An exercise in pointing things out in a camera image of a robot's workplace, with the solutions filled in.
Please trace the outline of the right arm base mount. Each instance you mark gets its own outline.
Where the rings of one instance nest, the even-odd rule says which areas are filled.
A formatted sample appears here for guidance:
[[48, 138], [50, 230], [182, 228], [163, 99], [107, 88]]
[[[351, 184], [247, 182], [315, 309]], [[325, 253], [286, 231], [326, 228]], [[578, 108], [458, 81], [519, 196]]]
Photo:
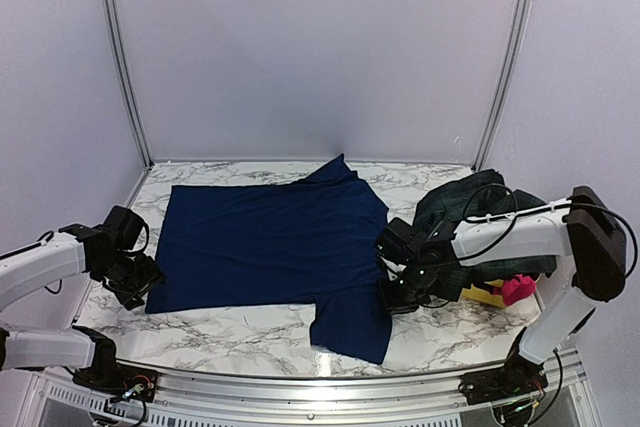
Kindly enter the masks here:
[[458, 392], [469, 405], [476, 405], [539, 392], [547, 386], [547, 377], [540, 366], [503, 365], [463, 374]]

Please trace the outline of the navy blue t-shirt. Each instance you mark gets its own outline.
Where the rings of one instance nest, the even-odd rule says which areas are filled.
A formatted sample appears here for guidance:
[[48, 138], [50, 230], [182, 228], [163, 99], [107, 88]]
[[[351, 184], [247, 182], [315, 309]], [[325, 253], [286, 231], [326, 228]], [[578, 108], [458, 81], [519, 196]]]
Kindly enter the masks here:
[[392, 333], [375, 242], [388, 209], [336, 157], [288, 184], [171, 191], [146, 312], [311, 304], [313, 345], [381, 363]]

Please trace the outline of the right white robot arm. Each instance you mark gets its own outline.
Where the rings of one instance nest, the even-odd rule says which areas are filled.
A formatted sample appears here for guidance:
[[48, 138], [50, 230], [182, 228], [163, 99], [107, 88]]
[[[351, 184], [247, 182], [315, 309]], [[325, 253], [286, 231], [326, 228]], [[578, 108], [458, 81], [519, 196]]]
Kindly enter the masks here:
[[538, 207], [443, 220], [430, 232], [395, 218], [375, 249], [382, 269], [402, 268], [378, 284], [390, 314], [415, 311], [447, 272], [513, 259], [572, 260], [569, 285], [516, 337], [504, 363], [482, 372], [478, 381], [463, 382], [472, 392], [487, 385], [506, 395], [533, 384], [553, 350], [579, 331], [599, 304], [623, 292], [639, 260], [630, 224], [587, 186]]

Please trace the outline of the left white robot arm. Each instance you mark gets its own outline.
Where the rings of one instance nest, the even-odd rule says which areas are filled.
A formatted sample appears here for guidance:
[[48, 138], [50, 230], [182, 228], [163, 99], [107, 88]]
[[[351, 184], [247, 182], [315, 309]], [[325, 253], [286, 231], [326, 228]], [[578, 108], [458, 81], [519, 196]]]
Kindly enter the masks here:
[[[155, 260], [142, 250], [125, 250], [115, 231], [72, 224], [1, 256], [1, 307], [80, 274], [100, 283], [128, 310], [142, 306], [147, 292], [164, 281]], [[47, 367], [75, 368], [106, 392], [119, 391], [127, 379], [114, 341], [90, 328], [1, 329], [3, 370]]]

